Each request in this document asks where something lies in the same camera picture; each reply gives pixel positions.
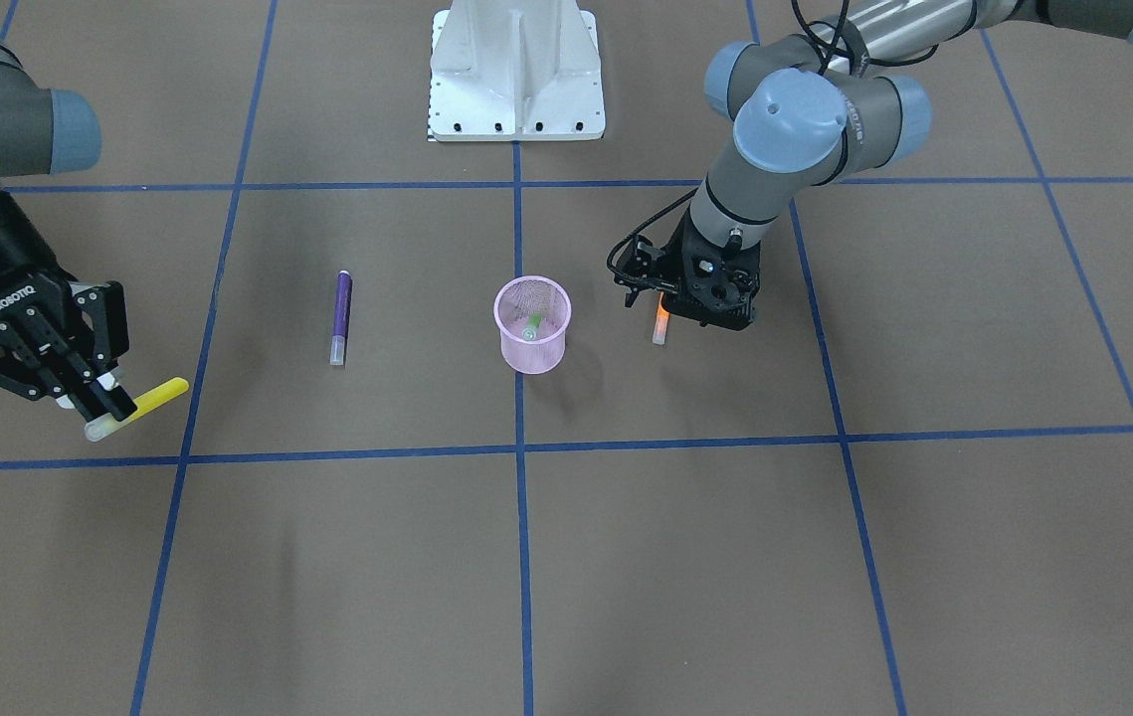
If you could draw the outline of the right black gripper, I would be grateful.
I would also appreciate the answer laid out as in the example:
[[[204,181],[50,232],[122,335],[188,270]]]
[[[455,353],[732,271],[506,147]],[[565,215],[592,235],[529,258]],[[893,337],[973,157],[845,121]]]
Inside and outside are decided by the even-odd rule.
[[[71,279],[12,195],[0,190],[0,387],[29,402],[49,398],[84,421],[123,421],[137,412],[114,373],[129,349],[123,285],[70,285]],[[60,343],[22,348],[34,335],[22,326],[29,305]]]

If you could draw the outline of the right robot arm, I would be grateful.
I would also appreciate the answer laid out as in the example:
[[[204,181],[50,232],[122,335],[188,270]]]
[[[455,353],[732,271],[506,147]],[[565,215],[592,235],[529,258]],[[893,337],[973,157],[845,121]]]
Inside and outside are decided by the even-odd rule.
[[[0,39],[0,387],[90,423],[138,411],[116,377],[129,348],[123,285],[63,268],[3,181],[88,169],[100,150],[90,102],[40,87]]]

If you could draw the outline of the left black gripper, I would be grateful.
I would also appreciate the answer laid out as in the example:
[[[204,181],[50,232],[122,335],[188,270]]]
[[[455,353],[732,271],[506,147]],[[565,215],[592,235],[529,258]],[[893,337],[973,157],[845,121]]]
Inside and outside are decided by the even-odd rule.
[[[661,307],[702,326],[747,329],[760,291],[760,246],[743,250],[731,240],[719,248],[684,214],[661,259],[661,276],[673,284],[661,295]]]

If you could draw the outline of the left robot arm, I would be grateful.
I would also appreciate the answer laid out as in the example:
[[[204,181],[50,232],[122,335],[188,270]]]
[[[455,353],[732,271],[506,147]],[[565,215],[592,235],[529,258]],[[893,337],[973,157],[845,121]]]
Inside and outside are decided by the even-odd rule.
[[[744,329],[760,290],[760,244],[798,191],[887,167],[932,126],[920,82],[889,76],[945,41],[1024,20],[1133,44],[1133,1],[862,1],[763,46],[731,44],[705,96],[731,136],[664,248],[634,239],[619,282],[702,325]]]

